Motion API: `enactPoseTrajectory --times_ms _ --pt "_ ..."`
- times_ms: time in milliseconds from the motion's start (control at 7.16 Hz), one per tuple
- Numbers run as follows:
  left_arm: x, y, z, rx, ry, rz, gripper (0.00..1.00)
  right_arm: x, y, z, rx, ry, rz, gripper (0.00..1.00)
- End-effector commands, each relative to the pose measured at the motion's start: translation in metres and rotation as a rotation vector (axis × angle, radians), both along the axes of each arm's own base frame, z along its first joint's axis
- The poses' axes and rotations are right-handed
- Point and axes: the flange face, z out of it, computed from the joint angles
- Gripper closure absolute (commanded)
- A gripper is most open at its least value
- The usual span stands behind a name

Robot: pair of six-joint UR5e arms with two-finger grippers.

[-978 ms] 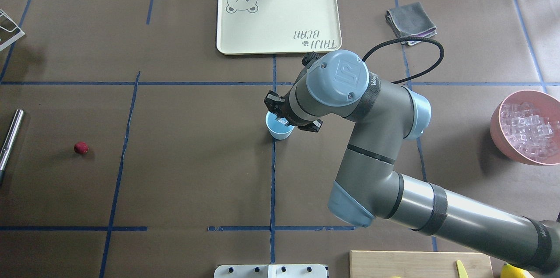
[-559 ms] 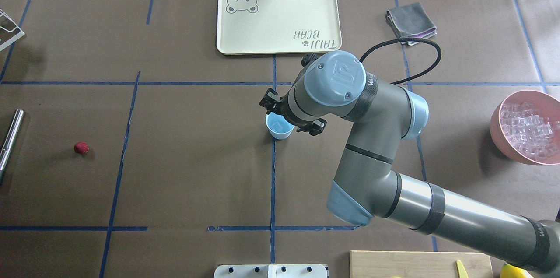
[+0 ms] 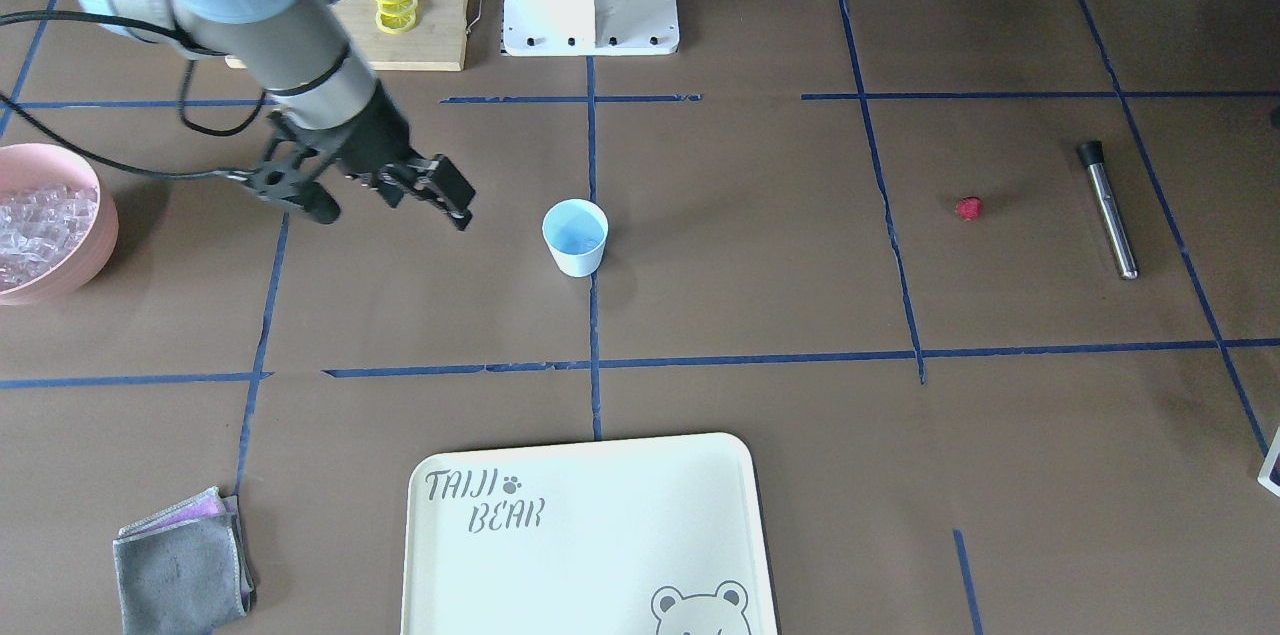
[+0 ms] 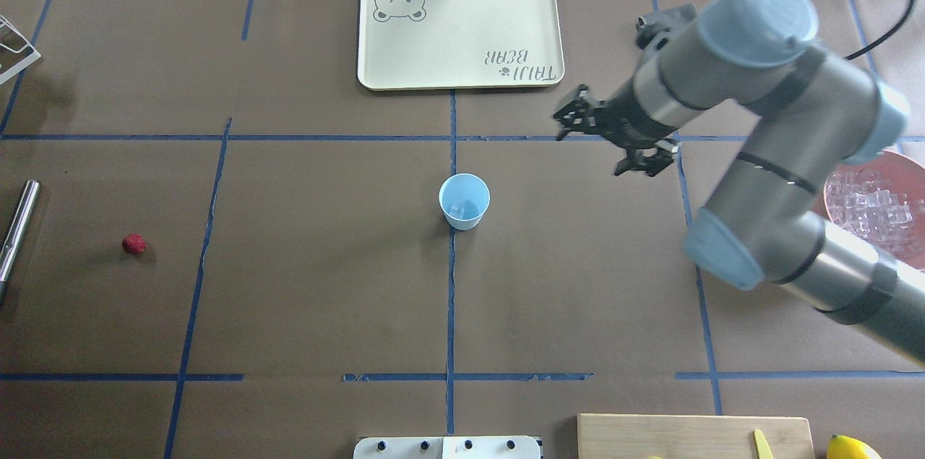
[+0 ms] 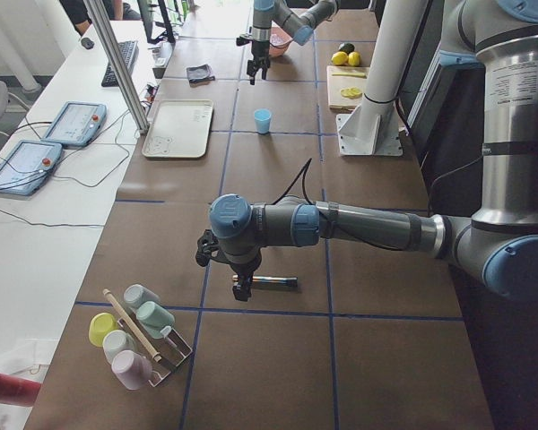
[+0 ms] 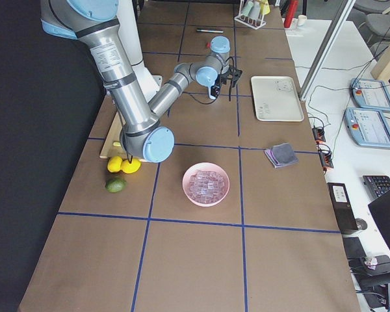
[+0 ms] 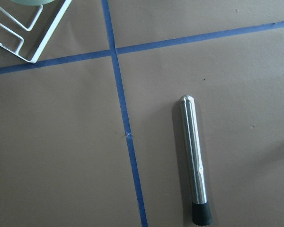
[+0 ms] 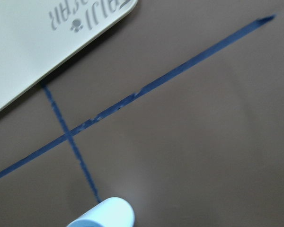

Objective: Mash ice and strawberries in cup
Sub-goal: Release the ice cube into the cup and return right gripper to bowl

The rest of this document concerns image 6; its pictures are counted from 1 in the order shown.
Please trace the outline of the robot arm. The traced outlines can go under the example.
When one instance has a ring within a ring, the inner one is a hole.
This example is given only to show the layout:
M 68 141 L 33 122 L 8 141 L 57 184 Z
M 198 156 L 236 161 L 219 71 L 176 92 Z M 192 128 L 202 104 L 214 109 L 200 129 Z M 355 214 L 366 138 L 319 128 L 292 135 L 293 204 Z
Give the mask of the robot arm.
M 104 87 L 125 120 L 120 144 L 127 155 L 151 163 L 167 159 L 174 134 L 161 116 L 193 81 L 212 88 L 229 69 L 229 40 L 216 36 L 201 62 L 182 63 L 149 96 L 136 70 L 144 67 L 132 1 L 41 1 L 43 30 L 86 44 Z

